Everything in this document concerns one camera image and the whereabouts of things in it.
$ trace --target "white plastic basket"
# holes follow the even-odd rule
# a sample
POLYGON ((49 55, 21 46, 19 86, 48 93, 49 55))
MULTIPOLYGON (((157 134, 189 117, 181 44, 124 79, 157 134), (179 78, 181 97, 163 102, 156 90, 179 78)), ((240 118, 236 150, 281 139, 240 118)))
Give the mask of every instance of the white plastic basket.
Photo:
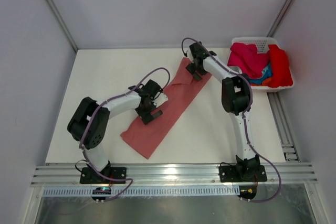
MULTIPOLYGON (((246 45, 249 44, 254 44, 258 48, 258 53, 266 53, 268 49, 268 45, 275 44, 279 48, 279 44, 276 39, 270 38, 270 37, 239 37, 239 38, 234 38, 232 40, 232 44, 235 42, 240 42, 244 43, 246 45)), ((292 86, 286 86, 286 87, 277 87, 277 88, 271 88, 267 86, 251 86, 253 90, 255 91, 261 91, 261 92, 278 92, 283 89, 290 89, 294 86, 294 79, 293 79, 293 85, 292 86)))

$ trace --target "red clothing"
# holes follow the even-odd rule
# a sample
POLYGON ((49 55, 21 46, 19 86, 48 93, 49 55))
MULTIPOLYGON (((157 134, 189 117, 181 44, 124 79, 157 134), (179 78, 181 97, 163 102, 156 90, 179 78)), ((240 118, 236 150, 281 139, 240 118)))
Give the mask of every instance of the red clothing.
POLYGON ((202 76, 201 81, 196 81, 185 69, 189 63, 188 58, 182 59, 175 78, 163 90, 169 99, 157 108, 162 110, 163 114, 148 125, 144 125, 137 117, 129 128, 121 133, 122 139, 147 159, 211 77, 211 74, 207 73, 202 76))
POLYGON ((269 63, 269 54, 258 54, 257 46, 243 43, 233 43, 227 65, 238 66, 250 79, 259 79, 263 75, 263 69, 269 63))
POLYGON ((268 48, 273 76, 267 85, 271 88, 292 86, 293 80, 286 52, 277 45, 268 45, 268 48))

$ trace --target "pink towel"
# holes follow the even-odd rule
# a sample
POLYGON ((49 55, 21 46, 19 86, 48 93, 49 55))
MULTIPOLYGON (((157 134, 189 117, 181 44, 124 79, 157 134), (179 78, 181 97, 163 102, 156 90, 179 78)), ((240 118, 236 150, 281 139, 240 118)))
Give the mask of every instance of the pink towel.
POLYGON ((175 78, 163 90, 169 99, 157 108, 162 110, 163 114, 148 125, 144 125, 137 117, 129 128, 121 133, 122 139, 147 159, 211 77, 211 74, 207 73, 202 76, 201 81, 196 81, 185 69, 189 63, 188 58, 182 59, 175 78))
POLYGON ((256 45, 233 43, 228 66, 238 66, 251 79, 259 79, 263 69, 269 64, 269 53, 258 54, 256 45))

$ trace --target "purple cable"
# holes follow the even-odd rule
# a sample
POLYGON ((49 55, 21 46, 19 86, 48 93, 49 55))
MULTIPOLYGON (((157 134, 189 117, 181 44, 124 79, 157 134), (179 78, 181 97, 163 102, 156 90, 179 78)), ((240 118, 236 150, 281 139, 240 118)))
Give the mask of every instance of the purple cable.
POLYGON ((225 65, 221 64, 220 62, 218 62, 216 60, 216 58, 210 54, 210 52, 199 42, 197 41, 196 39, 193 39, 193 38, 190 38, 190 37, 186 37, 182 40, 182 43, 181 43, 181 48, 182 48, 182 53, 186 56, 186 53, 184 52, 183 50, 183 42, 186 41, 186 40, 192 40, 194 42, 196 42, 197 44, 199 44, 205 51, 206 53, 221 67, 223 68, 225 71, 227 71, 228 73, 232 73, 233 75, 235 76, 238 76, 240 77, 243 81, 245 81, 245 83, 247 84, 248 86, 248 89, 250 91, 250 102, 247 106, 247 108, 242 112, 242 116, 243 116, 243 120, 244 120, 244 129, 245 129, 245 135, 246 135, 246 140, 247 140, 247 143, 248 145, 251 147, 251 150, 257 154, 259 157, 261 157, 262 159, 264 159, 267 163, 269 163, 275 170, 275 172, 277 173, 278 175, 278 178, 279 178, 279 187, 278 187, 278 190, 275 192, 275 194, 267 199, 262 199, 262 200, 251 200, 250 202, 254 202, 254 203, 264 203, 264 202, 268 202, 272 199, 274 199, 275 197, 277 197, 279 194, 280 194, 280 191, 281 191, 281 188, 282 188, 282 181, 281 181, 281 176, 280 176, 280 173, 278 171, 278 169, 276 168, 276 166, 270 161, 268 160, 267 158, 261 156, 257 151, 256 149, 254 149, 254 147, 252 146, 252 143, 248 137, 248 131, 247 131, 247 122, 246 122, 246 117, 245 117, 245 113, 251 108, 251 105, 252 105, 252 102, 253 102, 253 91, 252 91, 252 88, 251 88, 251 85, 250 83, 248 82, 248 80, 242 76, 241 74, 237 73, 236 71, 233 71, 231 69, 229 69, 228 67, 226 67, 225 65))

